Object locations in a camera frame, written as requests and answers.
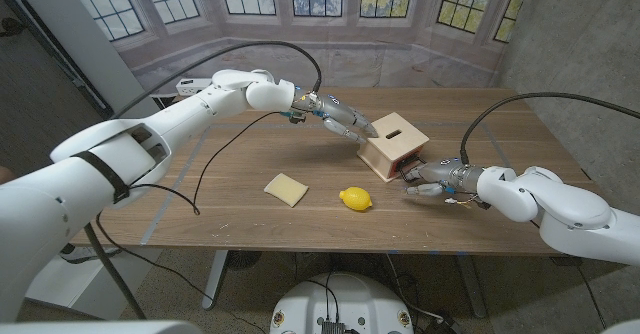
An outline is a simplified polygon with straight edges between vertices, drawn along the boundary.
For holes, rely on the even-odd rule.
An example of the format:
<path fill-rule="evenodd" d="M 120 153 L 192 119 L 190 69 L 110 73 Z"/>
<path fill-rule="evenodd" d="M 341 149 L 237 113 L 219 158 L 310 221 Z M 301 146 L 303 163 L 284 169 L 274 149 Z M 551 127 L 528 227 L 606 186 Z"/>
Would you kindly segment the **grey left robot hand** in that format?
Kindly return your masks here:
<path fill-rule="evenodd" d="M 327 130 L 357 143 L 364 144 L 367 138 L 378 137 L 371 121 L 333 95 L 312 92 L 296 95 L 291 108 L 320 117 Z"/>

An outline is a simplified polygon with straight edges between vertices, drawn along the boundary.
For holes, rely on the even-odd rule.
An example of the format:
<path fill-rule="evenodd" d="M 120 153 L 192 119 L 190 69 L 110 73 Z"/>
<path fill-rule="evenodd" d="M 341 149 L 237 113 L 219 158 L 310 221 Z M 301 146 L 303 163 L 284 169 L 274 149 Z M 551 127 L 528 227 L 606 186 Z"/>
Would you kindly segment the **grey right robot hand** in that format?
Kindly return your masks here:
<path fill-rule="evenodd" d="M 434 197 L 444 193 L 476 194 L 482 167 L 465 165 L 458 158 L 418 164 L 405 174 L 407 182 L 422 184 L 405 189 L 409 195 Z"/>

